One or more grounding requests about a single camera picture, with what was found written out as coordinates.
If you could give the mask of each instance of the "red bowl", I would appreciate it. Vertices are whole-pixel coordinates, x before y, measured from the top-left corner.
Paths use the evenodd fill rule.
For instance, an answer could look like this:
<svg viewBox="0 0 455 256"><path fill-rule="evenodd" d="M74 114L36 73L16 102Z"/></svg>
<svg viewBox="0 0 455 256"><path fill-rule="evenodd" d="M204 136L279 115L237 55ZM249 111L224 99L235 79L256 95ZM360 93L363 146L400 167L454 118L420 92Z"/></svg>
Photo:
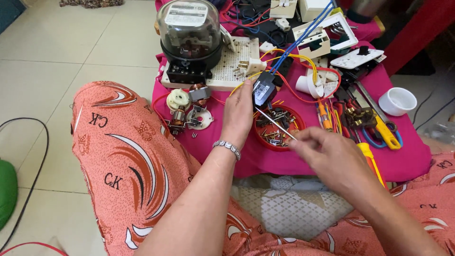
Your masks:
<svg viewBox="0 0 455 256"><path fill-rule="evenodd" d="M273 108L281 108L285 111L288 111L291 116L295 116L295 122L298 126L295 127L294 123L290 123L289 124L289 133L292 134L292 130L303 130L306 128L306 125L305 125L305 122L303 121L303 119L300 117L299 114L297 114L296 111L294 111L292 108L289 108L289 107L286 107L284 105L278 105L278 104L273 104L272 105ZM276 151L276 152L285 152L285 151L289 151L289 147L279 147L279 146L274 146L270 143L268 143L264 138L261 137L261 134L263 133L263 131L265 129L267 129L267 131L274 131L274 130L279 130L278 127L276 127L276 125L271 125L271 124L268 124L264 127L257 127L256 126L256 120L259 118L261 114L257 114L256 117L253 119L253 129L255 131L255 137L256 139L259 140L259 142L266 148L272 150L272 151Z"/></svg>

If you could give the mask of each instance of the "metal rod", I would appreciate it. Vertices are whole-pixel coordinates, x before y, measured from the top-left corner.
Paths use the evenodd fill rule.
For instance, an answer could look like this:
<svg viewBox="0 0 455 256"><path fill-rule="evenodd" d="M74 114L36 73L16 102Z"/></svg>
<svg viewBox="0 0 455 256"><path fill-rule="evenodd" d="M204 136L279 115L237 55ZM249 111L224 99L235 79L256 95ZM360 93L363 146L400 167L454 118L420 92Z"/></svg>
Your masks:
<svg viewBox="0 0 455 256"><path fill-rule="evenodd" d="M261 113L263 116L265 116L268 120L270 120L274 125L276 125L280 130L282 130L285 134L287 134L290 138L297 140L294 136L292 136L286 129L281 127L277 122L275 122L270 116L268 116L266 113L262 112L259 108L255 107L256 110Z"/></svg>

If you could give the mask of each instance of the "right hand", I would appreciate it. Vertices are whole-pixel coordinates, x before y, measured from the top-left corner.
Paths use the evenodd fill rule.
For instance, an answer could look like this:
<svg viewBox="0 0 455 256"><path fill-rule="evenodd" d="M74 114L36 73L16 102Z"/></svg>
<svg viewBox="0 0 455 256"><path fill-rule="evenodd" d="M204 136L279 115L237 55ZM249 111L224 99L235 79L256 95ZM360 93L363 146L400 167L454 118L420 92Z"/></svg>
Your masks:
<svg viewBox="0 0 455 256"><path fill-rule="evenodd" d="M362 151L351 139L313 126L289 141L322 182L346 200L370 189L383 189Z"/></svg>

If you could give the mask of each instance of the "black cable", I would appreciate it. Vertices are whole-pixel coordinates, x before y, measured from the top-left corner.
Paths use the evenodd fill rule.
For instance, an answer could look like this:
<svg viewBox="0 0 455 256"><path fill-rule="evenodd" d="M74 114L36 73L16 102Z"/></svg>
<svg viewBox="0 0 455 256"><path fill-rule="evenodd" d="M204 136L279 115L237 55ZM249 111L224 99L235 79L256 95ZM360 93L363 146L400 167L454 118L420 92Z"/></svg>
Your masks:
<svg viewBox="0 0 455 256"><path fill-rule="evenodd" d="M436 87L430 92L430 94L428 95L428 97L427 97L424 101L422 101L422 103L419 105L419 107L417 108L417 110L416 110L415 113L414 113L414 118L412 119L412 124L415 123L415 118L417 117L417 112L419 111L420 107L421 107L421 106L422 106L422 105L431 97L431 95L433 95L433 93L436 91L437 88L438 88L438 87L436 86Z"/></svg>
<svg viewBox="0 0 455 256"><path fill-rule="evenodd" d="M447 102L444 106L442 106L442 108L440 108L438 111L436 111L436 113L434 113L434 115L432 115L428 120L426 120L423 124L419 125L415 130L417 131L422 125L426 124L429 120L431 120L433 117L435 117L437 114L439 114L439 112L441 112L441 110L443 110L445 107L447 107L450 103L452 103L452 101L454 101L455 98L451 99L449 102Z"/></svg>
<svg viewBox="0 0 455 256"><path fill-rule="evenodd" d="M2 252L6 248L6 246L9 244L9 242L11 241L11 238L13 237L14 233L17 230L17 227L19 226L19 222L22 219L22 216L24 215L25 208L26 208L26 206L28 204L28 201L30 199L31 193L33 192L33 189L35 188L35 184L36 184L36 181L38 180L38 176L40 176L40 172L41 172L41 169L43 168L44 160L46 160L47 150L49 149L49 131L47 130L47 126L42 121L40 121L40 120L38 120L36 118L13 118L13 119L10 119L10 120L4 122L3 124L1 124L0 128L2 128L5 124L7 124L9 122L12 122L12 121L15 121L15 120L21 120L21 119L36 120L36 121L40 122L44 126L44 129L46 129L46 136L47 136L46 151L44 152L43 160L41 161L40 168L38 169L38 173L36 174L35 180L33 181L33 184L32 184L32 186L30 188L30 192L29 192L29 194L27 196L27 199L25 200L24 206L22 207L22 210L20 211L19 218L17 218L16 224L14 225L14 228L11 231L11 234L8 237L8 239L6 240L5 244L0 249L0 252Z"/></svg>

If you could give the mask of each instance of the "white plug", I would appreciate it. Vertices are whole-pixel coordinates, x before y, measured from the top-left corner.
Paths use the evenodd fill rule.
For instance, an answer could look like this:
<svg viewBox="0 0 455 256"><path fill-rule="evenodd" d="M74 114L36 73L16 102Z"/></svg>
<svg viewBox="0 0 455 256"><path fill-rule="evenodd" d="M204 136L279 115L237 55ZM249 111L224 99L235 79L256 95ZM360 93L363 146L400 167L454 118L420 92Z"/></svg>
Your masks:
<svg viewBox="0 0 455 256"><path fill-rule="evenodd" d="M267 67L267 62L250 58L249 61L240 61L238 67L240 69L240 73L244 76L247 76L251 73L257 73L259 71L265 70Z"/></svg>
<svg viewBox="0 0 455 256"><path fill-rule="evenodd" d="M285 18L275 20L275 24L284 32L287 32L291 29L291 26L289 26L288 20Z"/></svg>
<svg viewBox="0 0 455 256"><path fill-rule="evenodd" d="M261 44L261 46L259 46L259 51L260 52L263 52L263 53L266 53L270 50L273 50L273 49L276 49L277 47L274 46L273 44L265 41L263 44Z"/></svg>

